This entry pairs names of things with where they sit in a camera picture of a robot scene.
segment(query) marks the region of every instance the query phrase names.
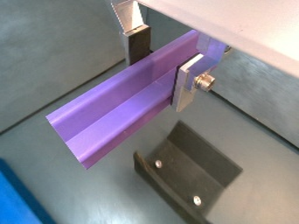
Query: screw head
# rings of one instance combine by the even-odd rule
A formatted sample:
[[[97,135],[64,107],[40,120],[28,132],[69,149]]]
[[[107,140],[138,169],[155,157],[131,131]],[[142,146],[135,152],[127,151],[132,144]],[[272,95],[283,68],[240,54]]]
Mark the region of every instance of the screw head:
[[[199,196],[194,196],[192,202],[194,202],[195,206],[198,207],[202,204],[202,198]]]
[[[200,88],[203,91],[210,92],[215,83],[215,78],[210,73],[203,73],[194,79],[194,86]]]
[[[154,164],[155,164],[155,167],[156,167],[158,169],[163,168],[163,162],[162,162],[162,160],[156,160],[156,161],[154,162]]]

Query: purple plastic part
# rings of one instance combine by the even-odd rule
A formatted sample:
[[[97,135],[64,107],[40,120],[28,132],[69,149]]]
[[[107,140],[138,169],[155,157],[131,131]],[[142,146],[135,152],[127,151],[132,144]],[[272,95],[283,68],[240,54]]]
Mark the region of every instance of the purple plastic part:
[[[170,105],[176,67],[198,52],[190,31],[47,115],[88,169]]]

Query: gray metal plate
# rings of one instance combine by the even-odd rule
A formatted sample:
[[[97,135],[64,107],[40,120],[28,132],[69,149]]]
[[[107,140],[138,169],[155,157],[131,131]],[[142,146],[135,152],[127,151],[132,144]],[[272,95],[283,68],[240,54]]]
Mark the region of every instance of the gray metal plate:
[[[148,10],[147,18],[154,50],[191,29],[154,10]],[[236,49],[212,75],[214,91],[299,147],[299,79]]]
[[[188,223],[207,223],[203,217],[242,172],[183,122],[147,158],[135,153],[135,170]],[[194,196],[200,198],[198,206]]]

